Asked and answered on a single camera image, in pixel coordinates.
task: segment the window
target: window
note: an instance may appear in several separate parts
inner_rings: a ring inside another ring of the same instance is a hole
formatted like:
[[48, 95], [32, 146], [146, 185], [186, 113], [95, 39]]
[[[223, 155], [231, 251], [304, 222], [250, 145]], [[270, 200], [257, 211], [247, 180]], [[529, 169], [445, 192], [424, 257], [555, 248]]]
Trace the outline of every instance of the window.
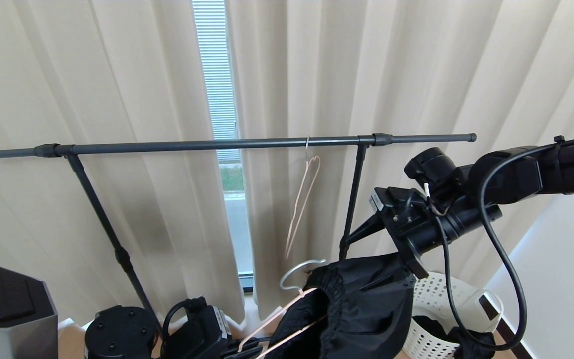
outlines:
[[[193, 0], [192, 6], [214, 138], [236, 139], [238, 131], [230, 53], [227, 45], [225, 2], [223, 0]], [[252, 254], [241, 152], [240, 150], [218, 150], [217, 156], [239, 275], [244, 282], [243, 287], [250, 287]]]

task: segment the clothing rack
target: clothing rack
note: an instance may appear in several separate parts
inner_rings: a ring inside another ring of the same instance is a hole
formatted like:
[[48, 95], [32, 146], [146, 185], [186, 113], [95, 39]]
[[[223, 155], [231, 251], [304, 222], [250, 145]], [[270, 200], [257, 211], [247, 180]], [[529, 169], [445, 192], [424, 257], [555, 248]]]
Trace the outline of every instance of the clothing rack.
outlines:
[[[211, 140], [211, 141], [173, 141], [173, 142], [149, 142], [149, 143], [113, 143], [97, 145], [61, 145], [58, 143], [39, 145], [34, 148], [17, 148], [14, 150], [0, 150], [0, 159], [13, 157], [65, 157], [70, 167], [77, 175], [86, 196], [92, 205], [105, 233], [114, 248], [117, 262], [123, 268], [139, 300], [156, 317], [150, 300], [147, 298], [143, 286], [132, 267], [128, 251], [121, 243], [112, 228], [103, 206], [97, 197], [92, 184], [86, 174], [81, 159], [78, 155], [91, 155], [95, 153], [135, 153], [135, 152], [168, 152], [168, 151], [195, 151], [195, 150], [225, 150], [242, 148], [279, 148], [279, 147], [303, 147], [303, 146], [357, 146], [356, 164], [353, 171], [353, 182], [349, 194], [349, 206], [347, 218], [344, 224], [344, 232], [340, 241], [340, 257], [346, 257], [348, 246], [346, 239], [351, 230], [351, 221], [356, 206], [362, 164], [369, 146], [385, 146], [393, 143], [427, 143], [427, 142], [474, 142], [476, 134], [457, 135], [413, 135], [394, 136], [390, 134], [371, 134], [365, 136], [337, 136], [337, 137], [286, 137], [274, 139], [234, 139], [234, 140]], [[161, 324], [157, 322], [157, 329], [162, 335]]]

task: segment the beige curtain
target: beige curtain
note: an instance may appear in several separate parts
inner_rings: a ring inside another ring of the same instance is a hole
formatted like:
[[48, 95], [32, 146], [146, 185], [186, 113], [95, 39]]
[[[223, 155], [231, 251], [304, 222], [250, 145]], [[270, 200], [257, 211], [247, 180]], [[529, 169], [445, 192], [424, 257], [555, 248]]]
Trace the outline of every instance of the beige curtain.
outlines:
[[[211, 139], [189, 1], [0, 1], [0, 149]], [[243, 320], [215, 152], [82, 156], [164, 315], [188, 296]], [[0, 160], [0, 266], [80, 324], [140, 305], [65, 159]]]
[[[476, 143], [439, 144], [458, 165], [491, 150], [549, 143], [557, 134], [574, 137], [574, 1], [226, 5], [242, 137], [476, 132]], [[403, 166], [434, 145], [368, 150], [353, 228], [371, 215], [367, 199], [375, 186], [415, 185]], [[304, 150], [243, 151], [261, 315], [293, 297], [278, 288], [288, 268], [305, 259], [337, 259], [355, 148], [309, 153], [321, 156], [321, 172], [285, 261]], [[495, 228], [508, 250], [547, 200], [503, 207]], [[353, 245], [349, 256], [392, 250], [379, 234]], [[499, 267], [483, 231], [451, 250], [455, 275], [477, 286]], [[441, 249], [423, 260], [429, 270], [443, 270]]]

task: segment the white plastic basket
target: white plastic basket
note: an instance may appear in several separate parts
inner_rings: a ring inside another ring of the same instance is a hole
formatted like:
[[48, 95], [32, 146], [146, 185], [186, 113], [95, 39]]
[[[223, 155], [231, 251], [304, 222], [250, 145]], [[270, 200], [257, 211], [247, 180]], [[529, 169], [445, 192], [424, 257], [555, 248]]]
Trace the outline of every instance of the white plastic basket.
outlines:
[[[446, 277], [440, 273], [429, 272], [429, 276], [419, 280], [413, 290], [413, 316], [428, 316], [442, 324], [448, 333], [457, 326], [451, 311], [446, 293]], [[453, 300], [460, 318], [467, 329], [476, 332], [494, 332], [499, 323], [504, 305], [494, 293], [477, 289], [462, 280], [451, 278]], [[487, 296], [499, 313], [489, 319], [479, 300]], [[451, 343], [437, 338], [411, 320], [409, 333], [403, 350], [411, 359], [451, 359], [458, 348], [458, 343]]]

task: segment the black garment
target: black garment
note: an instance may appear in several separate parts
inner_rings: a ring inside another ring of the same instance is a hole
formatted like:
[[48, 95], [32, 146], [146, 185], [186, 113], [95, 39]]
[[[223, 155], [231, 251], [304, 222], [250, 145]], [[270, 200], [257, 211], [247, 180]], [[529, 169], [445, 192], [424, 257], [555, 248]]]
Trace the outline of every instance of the black garment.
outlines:
[[318, 290], [287, 310], [269, 346], [326, 318], [268, 359], [391, 359], [403, 347], [415, 277], [397, 253], [346, 259], [316, 268], [305, 289]]
[[[415, 320], [415, 323], [420, 325], [424, 330], [437, 338], [451, 343], [460, 343], [460, 346], [457, 348], [455, 353], [453, 353], [455, 359], [485, 359], [492, 358], [495, 355], [493, 350], [484, 349], [469, 339], [464, 330], [460, 327], [453, 327], [451, 332], [446, 334], [444, 327], [442, 327], [440, 322], [437, 320], [432, 320], [427, 316], [414, 316], [413, 320]], [[487, 344], [495, 344], [495, 338], [492, 333], [474, 332], [472, 330], [469, 330], [469, 332], [471, 332], [474, 337]]]

